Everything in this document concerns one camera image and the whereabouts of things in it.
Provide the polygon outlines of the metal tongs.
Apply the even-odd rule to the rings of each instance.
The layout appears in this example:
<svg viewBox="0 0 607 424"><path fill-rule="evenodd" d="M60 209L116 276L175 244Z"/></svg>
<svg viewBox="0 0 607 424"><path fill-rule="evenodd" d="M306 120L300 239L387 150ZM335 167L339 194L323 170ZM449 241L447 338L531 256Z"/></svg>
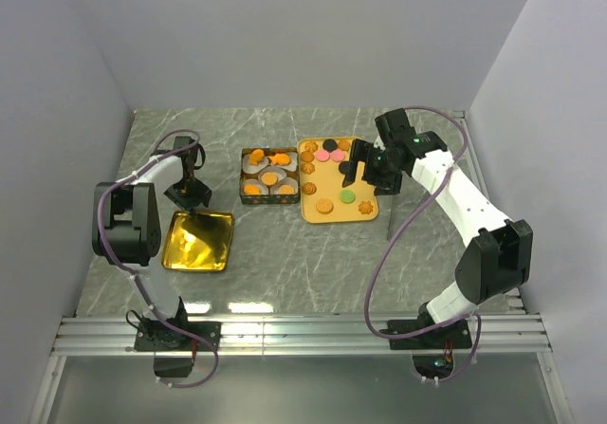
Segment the metal tongs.
<svg viewBox="0 0 607 424"><path fill-rule="evenodd" d="M390 241L396 230L398 230L398 207L399 207L399 195L393 195L391 198L389 219L386 233L386 240Z"/></svg>

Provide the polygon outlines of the gold tin lid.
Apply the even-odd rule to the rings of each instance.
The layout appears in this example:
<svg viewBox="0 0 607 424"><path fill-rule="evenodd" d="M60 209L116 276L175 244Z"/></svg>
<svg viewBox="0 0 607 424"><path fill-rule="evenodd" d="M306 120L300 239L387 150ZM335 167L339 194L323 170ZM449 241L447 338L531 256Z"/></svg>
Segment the gold tin lid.
<svg viewBox="0 0 607 424"><path fill-rule="evenodd" d="M233 230L230 212L175 212L160 263L169 270L221 272L228 264Z"/></svg>

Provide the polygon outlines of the gold cookie tray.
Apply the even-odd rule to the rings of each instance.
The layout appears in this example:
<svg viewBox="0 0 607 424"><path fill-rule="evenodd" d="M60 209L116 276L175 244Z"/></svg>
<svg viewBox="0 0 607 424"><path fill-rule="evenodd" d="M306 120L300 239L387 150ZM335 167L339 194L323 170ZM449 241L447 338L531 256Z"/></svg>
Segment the gold cookie tray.
<svg viewBox="0 0 607 424"><path fill-rule="evenodd" d="M323 150L322 143L328 138L305 138L298 143L299 154L299 178L301 187L301 212L303 219L310 224L335 224L349 222L367 222L378 216L379 208L374 188L362 181L364 165L358 166L357 181L353 185L344 187L342 181L345 178L346 167L350 155L350 148L354 137L332 137L338 144L338 149L329 153L330 158L326 162L319 162L315 154L307 152L304 144L314 140ZM340 202L340 192L351 190L356 194L356 200L352 204ZM316 202L321 198L330 199L334 209L329 214L320 214L315 208ZM371 214L359 213L359 204L362 201L371 201L375 207Z"/></svg>

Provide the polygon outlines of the orange fish cookie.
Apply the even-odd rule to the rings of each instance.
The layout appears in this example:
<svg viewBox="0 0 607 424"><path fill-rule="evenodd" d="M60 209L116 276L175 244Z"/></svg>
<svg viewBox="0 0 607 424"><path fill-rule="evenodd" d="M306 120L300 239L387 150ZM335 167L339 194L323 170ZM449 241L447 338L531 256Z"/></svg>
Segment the orange fish cookie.
<svg viewBox="0 0 607 424"><path fill-rule="evenodd" d="M253 167L261 166L267 163L267 157L263 149L255 149L248 156L248 164Z"/></svg>
<svg viewBox="0 0 607 424"><path fill-rule="evenodd" d="M291 157L289 154L286 153L277 153L273 156L270 156L269 160L271 161L271 164L273 166L285 167L291 163Z"/></svg>

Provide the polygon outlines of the green cookie tin box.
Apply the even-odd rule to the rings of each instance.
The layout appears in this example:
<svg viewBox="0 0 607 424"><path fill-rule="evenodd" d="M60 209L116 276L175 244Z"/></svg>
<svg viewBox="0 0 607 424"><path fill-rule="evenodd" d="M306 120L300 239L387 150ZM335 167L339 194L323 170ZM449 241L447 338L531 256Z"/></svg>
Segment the green cookie tin box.
<svg viewBox="0 0 607 424"><path fill-rule="evenodd" d="M244 148L239 196L244 205L295 205L301 200L299 155L294 147Z"/></svg>

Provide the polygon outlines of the round orange chip cookie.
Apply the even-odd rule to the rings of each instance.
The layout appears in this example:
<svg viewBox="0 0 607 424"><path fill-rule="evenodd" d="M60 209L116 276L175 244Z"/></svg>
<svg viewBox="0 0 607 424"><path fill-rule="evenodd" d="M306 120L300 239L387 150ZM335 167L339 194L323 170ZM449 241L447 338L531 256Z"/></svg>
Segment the round orange chip cookie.
<svg viewBox="0 0 607 424"><path fill-rule="evenodd" d="M264 173L260 176L260 180L268 187L271 187L273 185L275 185L278 180L279 180L279 176L274 173L274 172L267 172Z"/></svg>

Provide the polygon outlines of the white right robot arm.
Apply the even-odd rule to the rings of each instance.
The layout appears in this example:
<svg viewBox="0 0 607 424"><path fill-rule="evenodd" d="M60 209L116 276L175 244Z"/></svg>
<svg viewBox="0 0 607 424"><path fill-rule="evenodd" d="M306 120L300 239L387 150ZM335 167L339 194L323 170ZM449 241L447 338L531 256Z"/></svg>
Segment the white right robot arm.
<svg viewBox="0 0 607 424"><path fill-rule="evenodd" d="M389 341L420 339L426 346L438 347L450 337L452 326L474 316L480 304L528 281L533 230L525 220L514 221L497 209L461 171L457 162L469 145L466 138L452 152L435 132L416 132L408 112L398 108L379 115L375 119L377 139L353 141L342 184L352 185L362 165L362 179L377 195L399 194L404 176L427 192L424 202L389 241L390 248L432 203L455 226L464 254L453 282L421 307L416 330L403 334L377 330L370 316L371 287L363 304L364 320L375 336Z"/></svg>

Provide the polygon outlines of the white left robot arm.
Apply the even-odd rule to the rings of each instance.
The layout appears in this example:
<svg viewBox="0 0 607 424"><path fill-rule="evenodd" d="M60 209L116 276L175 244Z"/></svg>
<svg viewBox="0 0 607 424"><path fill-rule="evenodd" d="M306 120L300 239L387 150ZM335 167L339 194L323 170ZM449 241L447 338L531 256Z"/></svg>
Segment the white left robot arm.
<svg viewBox="0 0 607 424"><path fill-rule="evenodd" d="M168 282L157 256L162 247L158 200L166 196L186 213L207 208L212 190L195 176L206 160L200 135L174 130L156 141L144 165L94 192L92 246L96 255L121 270L144 302L141 332L170 350L199 343L182 299Z"/></svg>

